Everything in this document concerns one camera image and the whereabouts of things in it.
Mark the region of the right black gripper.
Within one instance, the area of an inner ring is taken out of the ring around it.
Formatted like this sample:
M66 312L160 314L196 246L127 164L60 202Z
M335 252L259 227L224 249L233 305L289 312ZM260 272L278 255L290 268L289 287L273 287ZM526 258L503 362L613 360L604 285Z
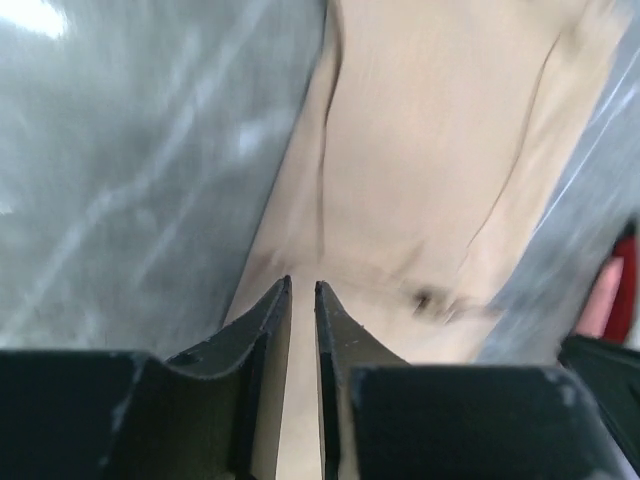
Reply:
M616 241L627 233L636 234L639 274L639 221L630 217L601 264L591 289L601 268L611 259ZM573 329L562 341L558 354L560 364L578 375L595 397L605 426L635 475L639 474L639 351L627 342L631 339L633 328L639 323L636 320L638 312L639 276L634 323L624 344L609 342L603 335L595 338L575 333L581 312Z

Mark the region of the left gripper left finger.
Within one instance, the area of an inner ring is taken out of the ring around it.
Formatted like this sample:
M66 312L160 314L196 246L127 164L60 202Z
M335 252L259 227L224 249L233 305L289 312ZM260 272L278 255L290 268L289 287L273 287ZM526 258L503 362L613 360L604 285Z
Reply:
M5 350L5 479L272 479L289 278L168 360L134 351Z

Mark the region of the beige t shirt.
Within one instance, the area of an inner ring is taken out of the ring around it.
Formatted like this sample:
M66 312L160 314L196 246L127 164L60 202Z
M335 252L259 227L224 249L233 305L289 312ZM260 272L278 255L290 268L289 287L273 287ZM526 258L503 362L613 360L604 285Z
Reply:
M276 475L322 475L314 287L402 359L473 361L601 96L614 1L332 1L231 311L293 283Z

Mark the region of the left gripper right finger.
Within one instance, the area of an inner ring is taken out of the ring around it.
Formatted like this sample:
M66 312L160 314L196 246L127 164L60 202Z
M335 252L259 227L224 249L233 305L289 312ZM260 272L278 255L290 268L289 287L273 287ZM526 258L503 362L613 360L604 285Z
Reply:
M624 479L595 400L558 367L413 366L315 287L327 479Z

